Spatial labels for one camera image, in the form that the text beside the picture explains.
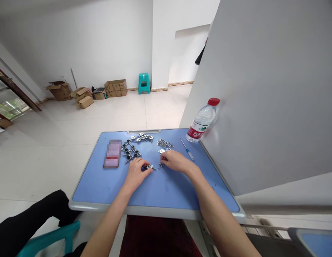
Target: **hand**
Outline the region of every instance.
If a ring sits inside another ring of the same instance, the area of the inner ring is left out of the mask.
[[[195,165],[181,153],[174,150],[163,152],[160,156],[160,161],[162,164],[166,165],[172,170],[180,171],[187,176],[191,172],[201,172],[197,165]]]
[[[127,188],[130,193],[133,193],[143,180],[153,171],[153,169],[142,171],[142,166],[146,165],[149,165],[149,162],[142,158],[135,158],[130,161],[128,175],[123,185],[123,187]]]

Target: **left hand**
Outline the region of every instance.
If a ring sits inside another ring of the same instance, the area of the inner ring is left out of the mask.
[[[153,171],[153,169],[142,171],[142,166],[146,165],[149,165],[149,162],[142,158],[135,158],[130,161],[128,175],[123,186],[131,193],[133,193],[143,180]]]

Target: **forearm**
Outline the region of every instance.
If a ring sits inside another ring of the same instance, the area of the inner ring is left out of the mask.
[[[104,217],[101,219],[96,230],[92,234],[81,257],[109,256],[116,232],[123,216],[125,208],[128,205],[132,192],[126,187],[122,187],[112,202]]]
[[[188,173],[198,196],[200,210],[222,256],[260,256],[200,170]]]

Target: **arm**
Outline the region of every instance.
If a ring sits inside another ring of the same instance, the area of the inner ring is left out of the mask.
[[[201,170],[176,151],[161,154],[161,163],[184,173],[197,192],[200,211],[221,256],[261,257]]]
[[[109,256],[113,241],[115,239],[120,220],[125,208],[128,205],[131,195],[143,182],[143,180],[153,171],[148,169],[142,172],[141,167],[149,165],[149,162],[141,158],[135,158],[130,162],[127,178],[112,202],[98,227],[92,234],[81,257]]]

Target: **cardboard box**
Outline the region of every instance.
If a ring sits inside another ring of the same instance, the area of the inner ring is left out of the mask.
[[[85,109],[93,103],[94,103],[93,98],[91,96],[86,96],[85,98],[81,99],[76,106],[78,108]]]
[[[47,86],[45,89],[49,90],[56,98],[56,100],[67,101],[72,99],[69,95],[71,93],[71,90],[69,89],[67,83],[63,81],[53,81],[49,83],[51,85]]]
[[[7,119],[0,119],[0,127],[6,129],[7,127],[13,125],[13,123]]]
[[[94,92],[92,92],[94,100],[103,100],[108,97],[105,88],[99,87]]]
[[[73,97],[73,99],[75,99],[76,103],[78,104],[79,101],[85,98],[86,96],[92,96],[92,93],[89,88],[80,87],[77,90],[70,93],[70,96]]]
[[[104,86],[108,97],[126,96],[128,92],[125,79],[107,81]]]

